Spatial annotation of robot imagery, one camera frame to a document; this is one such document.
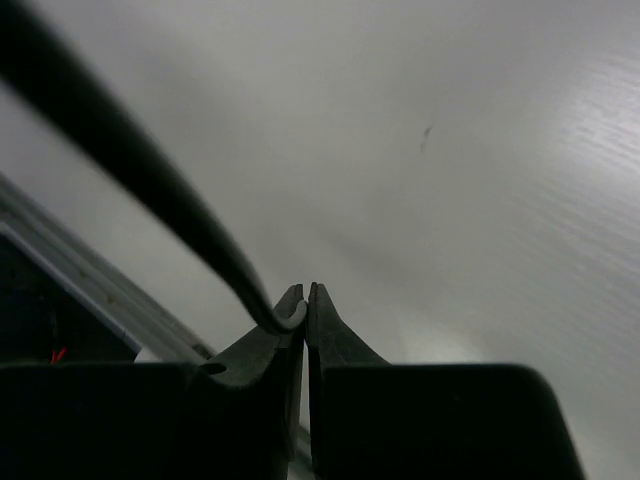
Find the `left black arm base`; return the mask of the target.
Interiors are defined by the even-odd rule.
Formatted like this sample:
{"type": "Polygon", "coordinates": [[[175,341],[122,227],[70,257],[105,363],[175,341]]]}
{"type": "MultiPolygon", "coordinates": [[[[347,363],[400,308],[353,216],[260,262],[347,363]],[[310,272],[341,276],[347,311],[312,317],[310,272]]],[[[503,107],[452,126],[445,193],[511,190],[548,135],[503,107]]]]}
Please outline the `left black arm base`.
{"type": "Polygon", "coordinates": [[[1,237],[1,362],[132,362],[139,349],[1,237]]]}

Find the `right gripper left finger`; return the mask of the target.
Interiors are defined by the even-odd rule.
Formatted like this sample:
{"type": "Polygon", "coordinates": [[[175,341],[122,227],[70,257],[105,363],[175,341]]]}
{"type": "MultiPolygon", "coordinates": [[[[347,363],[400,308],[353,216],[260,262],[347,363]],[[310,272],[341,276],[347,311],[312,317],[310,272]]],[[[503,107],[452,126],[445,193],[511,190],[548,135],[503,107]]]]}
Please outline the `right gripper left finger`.
{"type": "Polygon", "coordinates": [[[211,461],[290,461],[301,401],[306,301],[289,287],[274,312],[294,328],[255,327],[210,362],[185,368],[185,451],[211,461]]]}

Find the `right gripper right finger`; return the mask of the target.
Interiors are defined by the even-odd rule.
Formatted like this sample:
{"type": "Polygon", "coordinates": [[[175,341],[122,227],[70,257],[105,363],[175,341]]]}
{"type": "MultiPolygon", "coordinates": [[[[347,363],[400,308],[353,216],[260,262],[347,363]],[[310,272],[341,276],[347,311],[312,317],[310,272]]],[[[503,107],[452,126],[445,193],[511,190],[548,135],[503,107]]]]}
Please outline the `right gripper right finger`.
{"type": "Polygon", "coordinates": [[[325,470],[324,371],[329,367],[389,365],[340,317],[326,286],[313,282],[305,341],[309,366],[310,448],[314,470],[325,470]]]}

